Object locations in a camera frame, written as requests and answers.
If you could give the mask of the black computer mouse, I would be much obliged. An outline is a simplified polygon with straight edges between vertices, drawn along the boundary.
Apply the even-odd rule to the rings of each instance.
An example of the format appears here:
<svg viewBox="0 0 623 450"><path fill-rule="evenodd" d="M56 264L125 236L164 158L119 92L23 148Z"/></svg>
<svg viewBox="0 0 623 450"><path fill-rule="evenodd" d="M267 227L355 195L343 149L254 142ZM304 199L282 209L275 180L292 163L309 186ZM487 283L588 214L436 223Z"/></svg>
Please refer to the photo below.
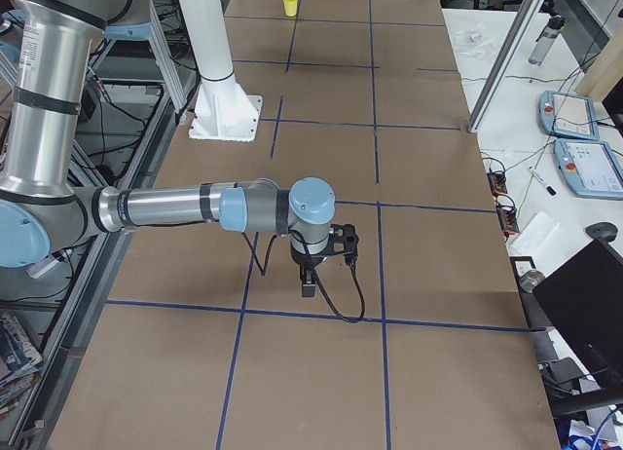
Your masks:
<svg viewBox="0 0 623 450"><path fill-rule="evenodd" d="M585 228L585 233L594 240L604 240L608 243L613 242L618 235L618 228L610 222L597 222Z"/></svg>

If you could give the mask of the yellow plastic cup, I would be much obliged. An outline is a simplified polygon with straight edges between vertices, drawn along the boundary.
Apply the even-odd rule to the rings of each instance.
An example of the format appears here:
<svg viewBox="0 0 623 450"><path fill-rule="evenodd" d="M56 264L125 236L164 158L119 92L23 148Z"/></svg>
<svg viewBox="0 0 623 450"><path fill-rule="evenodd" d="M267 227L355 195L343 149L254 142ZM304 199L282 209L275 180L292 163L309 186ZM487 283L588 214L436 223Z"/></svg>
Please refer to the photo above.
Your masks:
<svg viewBox="0 0 623 450"><path fill-rule="evenodd" d="M283 10L287 17L294 18L298 15L299 0L282 0Z"/></svg>

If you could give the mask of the stack of magazines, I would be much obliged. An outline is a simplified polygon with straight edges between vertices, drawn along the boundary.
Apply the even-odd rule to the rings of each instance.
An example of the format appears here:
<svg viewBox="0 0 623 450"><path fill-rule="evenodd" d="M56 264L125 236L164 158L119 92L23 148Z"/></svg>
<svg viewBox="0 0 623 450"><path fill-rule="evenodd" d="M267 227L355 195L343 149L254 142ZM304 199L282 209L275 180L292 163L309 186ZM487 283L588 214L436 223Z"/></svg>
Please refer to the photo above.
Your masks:
<svg viewBox="0 0 623 450"><path fill-rule="evenodd" d="M18 319L1 312L1 408L8 407L39 379L43 357Z"/></svg>

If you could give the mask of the upper teach pendant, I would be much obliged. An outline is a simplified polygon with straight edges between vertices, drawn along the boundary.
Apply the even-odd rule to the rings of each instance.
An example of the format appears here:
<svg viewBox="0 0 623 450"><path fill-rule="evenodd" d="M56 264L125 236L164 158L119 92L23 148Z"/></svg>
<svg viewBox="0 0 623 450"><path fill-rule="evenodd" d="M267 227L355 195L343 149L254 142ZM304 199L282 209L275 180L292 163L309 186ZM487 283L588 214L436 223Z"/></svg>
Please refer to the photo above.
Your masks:
<svg viewBox="0 0 623 450"><path fill-rule="evenodd" d="M594 102L589 97L545 91L539 97L537 114L543 131L550 135L600 139Z"/></svg>

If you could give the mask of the black marker pen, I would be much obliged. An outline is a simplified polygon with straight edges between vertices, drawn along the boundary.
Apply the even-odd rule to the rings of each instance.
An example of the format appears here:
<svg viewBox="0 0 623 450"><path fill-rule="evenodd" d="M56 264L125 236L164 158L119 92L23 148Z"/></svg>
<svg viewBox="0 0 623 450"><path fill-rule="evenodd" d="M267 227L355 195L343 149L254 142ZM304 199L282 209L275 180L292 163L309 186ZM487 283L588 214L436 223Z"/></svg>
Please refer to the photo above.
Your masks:
<svg viewBox="0 0 623 450"><path fill-rule="evenodd" d="M529 172L531 176L547 191L550 196L556 196L556 190L544 180L544 178L540 175L540 173L534 168L529 167Z"/></svg>

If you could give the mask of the metal cup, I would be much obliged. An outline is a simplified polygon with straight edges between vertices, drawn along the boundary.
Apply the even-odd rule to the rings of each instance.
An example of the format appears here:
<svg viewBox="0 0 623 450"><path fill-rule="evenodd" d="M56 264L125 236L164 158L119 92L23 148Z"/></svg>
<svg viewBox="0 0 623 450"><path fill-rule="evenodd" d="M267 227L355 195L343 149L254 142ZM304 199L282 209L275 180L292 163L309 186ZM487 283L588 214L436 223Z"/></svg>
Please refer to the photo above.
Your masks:
<svg viewBox="0 0 623 450"><path fill-rule="evenodd" d="M536 269L524 272L518 278L518 285L521 291L533 293L534 289L545 280L545 276Z"/></svg>

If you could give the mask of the aluminium frame post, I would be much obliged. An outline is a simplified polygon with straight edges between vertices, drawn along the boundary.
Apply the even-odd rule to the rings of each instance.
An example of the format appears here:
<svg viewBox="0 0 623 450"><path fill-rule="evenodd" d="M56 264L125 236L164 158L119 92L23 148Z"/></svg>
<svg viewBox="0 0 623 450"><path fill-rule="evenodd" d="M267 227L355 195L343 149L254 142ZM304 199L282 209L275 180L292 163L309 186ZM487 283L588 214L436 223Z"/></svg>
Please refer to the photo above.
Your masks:
<svg viewBox="0 0 623 450"><path fill-rule="evenodd" d="M520 5L470 114L467 123L468 132L475 133L480 129L488 111L493 105L495 94L504 79L512 59L543 2L544 0L524 0Z"/></svg>

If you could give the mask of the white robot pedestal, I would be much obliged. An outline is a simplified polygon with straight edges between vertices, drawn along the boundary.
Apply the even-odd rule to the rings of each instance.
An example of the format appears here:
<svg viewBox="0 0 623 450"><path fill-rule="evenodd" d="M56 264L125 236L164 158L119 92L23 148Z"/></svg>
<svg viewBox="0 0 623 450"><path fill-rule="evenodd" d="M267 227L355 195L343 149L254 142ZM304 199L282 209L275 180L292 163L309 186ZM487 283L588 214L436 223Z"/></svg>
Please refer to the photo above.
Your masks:
<svg viewBox="0 0 623 450"><path fill-rule="evenodd" d="M201 140L252 141L263 104L238 83L221 0L179 0L201 83L189 135Z"/></svg>

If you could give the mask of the teach pendant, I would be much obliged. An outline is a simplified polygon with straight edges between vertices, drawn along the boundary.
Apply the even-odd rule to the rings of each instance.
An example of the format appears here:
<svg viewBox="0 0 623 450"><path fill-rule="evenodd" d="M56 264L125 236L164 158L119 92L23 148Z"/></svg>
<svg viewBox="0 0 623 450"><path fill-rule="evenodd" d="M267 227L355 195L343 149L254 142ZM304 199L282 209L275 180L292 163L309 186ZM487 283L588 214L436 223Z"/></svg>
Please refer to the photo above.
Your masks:
<svg viewBox="0 0 623 450"><path fill-rule="evenodd" d="M539 97L537 114L543 131L550 135L600 139L594 102L589 97L545 91Z"/></svg>
<svg viewBox="0 0 623 450"><path fill-rule="evenodd" d="M559 138L554 155L564 181L577 197L622 200L622 168L605 141Z"/></svg>

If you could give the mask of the lower teach pendant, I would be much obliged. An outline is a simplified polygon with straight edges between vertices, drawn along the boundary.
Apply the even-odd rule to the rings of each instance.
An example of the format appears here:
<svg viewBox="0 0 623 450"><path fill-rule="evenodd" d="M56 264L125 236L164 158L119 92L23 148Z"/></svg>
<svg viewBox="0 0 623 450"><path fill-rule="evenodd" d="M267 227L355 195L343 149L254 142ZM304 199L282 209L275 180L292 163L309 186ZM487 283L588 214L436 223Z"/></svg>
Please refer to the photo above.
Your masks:
<svg viewBox="0 0 623 450"><path fill-rule="evenodd" d="M577 197L622 200L622 168L605 141L559 138L554 155L564 181Z"/></svg>

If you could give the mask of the black monitor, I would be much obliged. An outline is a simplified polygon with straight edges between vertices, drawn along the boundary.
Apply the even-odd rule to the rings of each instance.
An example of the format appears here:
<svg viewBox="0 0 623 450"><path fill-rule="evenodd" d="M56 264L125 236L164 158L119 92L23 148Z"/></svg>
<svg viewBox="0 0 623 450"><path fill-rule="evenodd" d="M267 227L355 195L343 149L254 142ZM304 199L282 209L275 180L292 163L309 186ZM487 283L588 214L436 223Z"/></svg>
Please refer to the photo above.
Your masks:
<svg viewBox="0 0 623 450"><path fill-rule="evenodd" d="M593 240L542 281L534 297L602 385L622 382L622 256Z"/></svg>

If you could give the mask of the grey water bottle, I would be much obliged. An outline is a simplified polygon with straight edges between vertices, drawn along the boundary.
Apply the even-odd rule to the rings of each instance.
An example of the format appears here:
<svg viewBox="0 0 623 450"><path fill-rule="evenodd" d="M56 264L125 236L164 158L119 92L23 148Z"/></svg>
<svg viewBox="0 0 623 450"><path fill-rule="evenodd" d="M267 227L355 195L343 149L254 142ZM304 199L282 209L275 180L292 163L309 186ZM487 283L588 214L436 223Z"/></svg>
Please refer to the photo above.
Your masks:
<svg viewBox="0 0 623 450"><path fill-rule="evenodd" d="M553 16L548 20L535 41L529 56L529 64L541 65L543 63L565 24L566 19L562 16Z"/></svg>

